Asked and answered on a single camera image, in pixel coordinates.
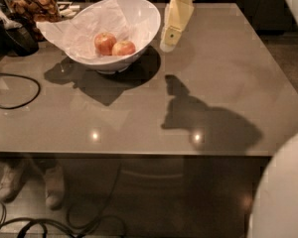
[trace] cable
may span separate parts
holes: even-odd
[[[2,105],[0,104],[0,109],[17,109],[17,108],[26,106],[26,105],[28,105],[29,103],[31,103],[32,101],[34,101],[34,100],[39,96],[39,94],[40,94],[40,92],[41,92],[41,85],[40,85],[39,81],[37,81],[36,79],[34,79],[34,78],[32,78],[32,77],[25,76],[25,75],[11,74],[11,73],[0,73],[0,76],[12,76],[12,77],[20,77],[20,78],[24,78],[24,79],[33,81],[33,82],[38,86],[38,91],[36,92],[36,94],[34,95],[34,97],[31,98],[29,101],[24,102],[24,103],[22,103],[22,104],[20,104],[20,105],[11,106],[11,107],[2,106]]]
[[[101,207],[101,209],[96,214],[96,216],[91,221],[89,221],[87,224],[84,224],[82,226],[75,226],[71,223],[70,214],[71,214],[71,210],[73,209],[73,207],[70,207],[70,209],[67,212],[67,222],[70,227],[67,227],[65,224],[58,222],[56,220],[46,219],[46,218],[33,219],[33,218],[28,218],[28,217],[21,217],[21,218],[14,218],[14,219],[6,221],[6,216],[7,216],[6,206],[0,201],[0,205],[2,208],[2,214],[1,214],[1,218],[0,218],[0,229],[2,227],[7,226],[12,223],[28,221],[28,224],[26,224],[18,233],[17,238],[26,237],[26,234],[29,231],[29,229],[35,225],[41,225],[41,227],[43,228],[43,234],[42,234],[43,238],[46,238],[48,235],[47,225],[56,227],[57,229],[61,230],[63,233],[68,235],[70,238],[82,238],[82,237],[85,237],[86,235],[91,234],[94,231],[96,231],[96,229],[98,228],[98,226],[101,224],[101,222],[104,219],[111,218],[111,219],[116,219],[120,223],[122,223],[123,235],[120,235],[120,237],[124,237],[124,235],[126,233],[126,225],[125,225],[124,221],[114,215],[102,215],[104,209],[108,206],[108,204],[112,198],[113,192],[116,188],[116,185],[117,185],[117,182],[118,182],[118,179],[120,176],[120,171],[121,171],[121,163],[119,163],[119,167],[117,169],[117,173],[116,173],[116,176],[115,176],[115,179],[114,179],[113,185],[111,187],[108,198],[106,199],[104,205]],[[82,229],[82,230],[77,235],[75,235],[75,233],[71,230],[71,228]]]
[[[111,198],[112,198],[112,195],[113,195],[113,192],[116,188],[116,185],[117,185],[117,182],[118,182],[118,179],[119,179],[119,176],[120,176],[120,172],[121,172],[121,162],[119,163],[119,167],[117,169],[117,172],[116,172],[116,176],[115,176],[115,179],[114,179],[114,182],[112,184],[112,187],[111,187],[111,190],[110,190],[110,193],[109,193],[109,196],[107,197],[104,205],[102,206],[102,208],[98,211],[98,213],[95,215],[95,217],[89,221],[88,223],[84,224],[84,225],[80,225],[80,226],[77,226],[77,225],[74,225],[72,224],[71,220],[70,220],[70,215],[71,215],[71,211],[72,209],[74,208],[74,204],[69,208],[68,212],[67,212],[67,216],[66,216],[66,220],[67,220],[67,224],[71,227],[71,228],[74,228],[74,229],[82,229],[82,231],[76,236],[76,238],[81,238],[81,237],[84,237],[85,235],[87,234],[91,234],[93,233],[97,227],[100,225],[101,221],[104,219],[104,218],[108,218],[109,216],[102,216],[102,213],[104,211],[104,209],[108,206]],[[120,222],[122,223],[123,225],[123,229],[124,229],[124,232],[125,232],[125,223],[123,222],[123,220],[119,219]]]

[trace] tabletop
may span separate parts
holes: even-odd
[[[164,4],[156,4],[163,15]],[[195,4],[176,49],[160,32],[129,69],[105,75],[48,42],[4,57],[38,98],[0,109],[0,153],[272,156],[298,132],[298,94],[235,4]],[[32,96],[0,77],[0,101]]]

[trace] white bowl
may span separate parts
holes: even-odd
[[[100,2],[94,3],[93,5],[82,10],[76,15],[76,17],[99,13],[99,10],[101,10],[99,8],[102,8],[101,5],[107,3],[108,1],[110,0],[102,0]],[[116,0],[116,2],[119,5],[127,24],[133,27],[140,25],[141,29],[139,27],[139,31],[146,33],[146,38],[142,38],[140,43],[135,41],[136,53],[123,57],[82,59],[78,54],[73,53],[70,50],[65,50],[65,53],[72,60],[82,63],[85,66],[102,73],[115,73],[116,71],[123,71],[127,69],[145,52],[147,46],[157,35],[160,28],[161,16],[158,9],[155,5],[147,0]]]

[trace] apple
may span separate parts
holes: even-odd
[[[113,56],[126,56],[136,52],[136,47],[131,41],[120,41],[112,47]]]
[[[94,38],[96,50],[103,56],[111,56],[111,50],[116,42],[115,36],[108,32],[97,34]]]

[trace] shoe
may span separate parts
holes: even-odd
[[[46,183],[46,206],[51,210],[60,208],[65,196],[63,168],[57,164],[47,169],[43,179]]]
[[[21,160],[16,167],[11,168],[6,165],[3,168],[3,177],[0,181],[0,201],[9,202],[18,195],[25,184],[22,175],[28,164],[27,160]]]

